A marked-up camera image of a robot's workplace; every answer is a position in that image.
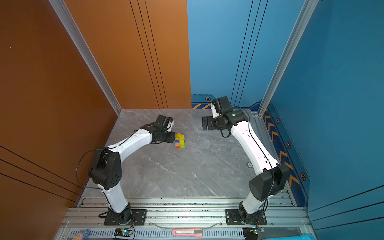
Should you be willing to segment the yellow wedge block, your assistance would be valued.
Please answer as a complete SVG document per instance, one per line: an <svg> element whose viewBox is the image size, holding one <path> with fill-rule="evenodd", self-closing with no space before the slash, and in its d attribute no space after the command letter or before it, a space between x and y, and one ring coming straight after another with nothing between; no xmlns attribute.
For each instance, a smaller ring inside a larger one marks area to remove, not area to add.
<svg viewBox="0 0 384 240"><path fill-rule="evenodd" d="M183 134L178 133L175 135L175 140L178 140L178 141L183 140L184 141L185 136Z"/></svg>

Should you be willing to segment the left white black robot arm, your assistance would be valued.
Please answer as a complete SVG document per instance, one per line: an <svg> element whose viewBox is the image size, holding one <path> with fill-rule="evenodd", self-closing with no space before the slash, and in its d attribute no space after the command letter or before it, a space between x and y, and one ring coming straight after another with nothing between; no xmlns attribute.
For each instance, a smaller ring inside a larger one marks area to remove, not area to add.
<svg viewBox="0 0 384 240"><path fill-rule="evenodd" d="M97 185L95 189L101 190L108 202L108 211L100 214L100 218L110 219L121 226L133 223L134 214L120 184L123 176L122 163L143 146L172 144L176 135L172 131L173 125L173 118L159 115L155 122L142 126L122 141L83 154L76 167L75 177L78 179L78 169L83 158L92 152L88 175Z"/></svg>

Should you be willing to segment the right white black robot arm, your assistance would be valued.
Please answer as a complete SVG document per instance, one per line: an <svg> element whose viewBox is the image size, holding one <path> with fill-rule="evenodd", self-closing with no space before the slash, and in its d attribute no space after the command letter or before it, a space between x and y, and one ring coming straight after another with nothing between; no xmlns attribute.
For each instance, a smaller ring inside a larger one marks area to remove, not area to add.
<svg viewBox="0 0 384 240"><path fill-rule="evenodd" d="M264 147L244 110L202 117L202 127L204 131L228 130L229 136L235 137L247 154L256 176L249 181L250 193L240 202L238 214L244 225L257 223L268 208L269 198L285 188L289 168Z"/></svg>

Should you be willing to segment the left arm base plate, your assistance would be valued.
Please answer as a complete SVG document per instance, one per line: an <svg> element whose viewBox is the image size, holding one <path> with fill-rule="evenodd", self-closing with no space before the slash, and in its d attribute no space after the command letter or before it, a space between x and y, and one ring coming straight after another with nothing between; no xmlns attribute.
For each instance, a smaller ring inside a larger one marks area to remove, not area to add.
<svg viewBox="0 0 384 240"><path fill-rule="evenodd" d="M133 209L116 214L112 210L108 210L105 217L105 226L143 226L147 217L147 210Z"/></svg>

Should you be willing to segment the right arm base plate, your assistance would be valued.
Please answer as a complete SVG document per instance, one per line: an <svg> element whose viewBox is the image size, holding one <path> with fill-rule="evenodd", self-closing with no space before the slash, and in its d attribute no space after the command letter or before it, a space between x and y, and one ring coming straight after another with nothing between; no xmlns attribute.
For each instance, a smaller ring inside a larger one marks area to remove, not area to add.
<svg viewBox="0 0 384 240"><path fill-rule="evenodd" d="M263 210L259 210L253 214L242 212L239 209L226 209L226 223L229 226L234 225L267 225L267 217Z"/></svg>

